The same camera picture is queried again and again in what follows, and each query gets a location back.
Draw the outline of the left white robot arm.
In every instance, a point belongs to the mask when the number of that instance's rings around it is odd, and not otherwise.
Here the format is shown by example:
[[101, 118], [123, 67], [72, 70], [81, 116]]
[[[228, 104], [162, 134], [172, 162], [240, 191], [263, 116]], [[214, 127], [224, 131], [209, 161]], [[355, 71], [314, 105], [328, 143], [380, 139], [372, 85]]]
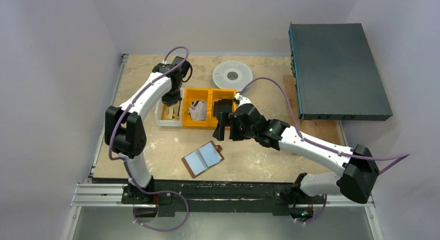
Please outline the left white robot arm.
[[109, 106], [105, 112], [104, 141], [109, 159], [123, 162], [128, 183], [136, 187], [134, 196], [141, 203], [149, 203], [159, 195], [151, 185], [153, 177], [144, 161], [147, 137], [143, 121], [157, 102], [172, 106], [182, 100], [183, 78], [191, 71], [191, 64], [182, 57], [175, 57], [170, 64], [159, 63], [127, 101], [118, 107]]

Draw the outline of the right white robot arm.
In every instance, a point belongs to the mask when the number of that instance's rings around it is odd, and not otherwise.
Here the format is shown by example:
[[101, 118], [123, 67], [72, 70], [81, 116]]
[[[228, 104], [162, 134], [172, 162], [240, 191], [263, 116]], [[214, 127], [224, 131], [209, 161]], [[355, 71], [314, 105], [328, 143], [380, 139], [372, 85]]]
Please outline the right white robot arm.
[[294, 153], [328, 168], [330, 172], [313, 175], [301, 174], [291, 188], [294, 200], [304, 202], [319, 194], [341, 194], [347, 199], [367, 203], [379, 169], [370, 150], [357, 145], [355, 148], [326, 142], [297, 130], [278, 119], [266, 119], [250, 100], [241, 95], [234, 98], [235, 112], [222, 112], [213, 137], [241, 141], [253, 139], [265, 148]]

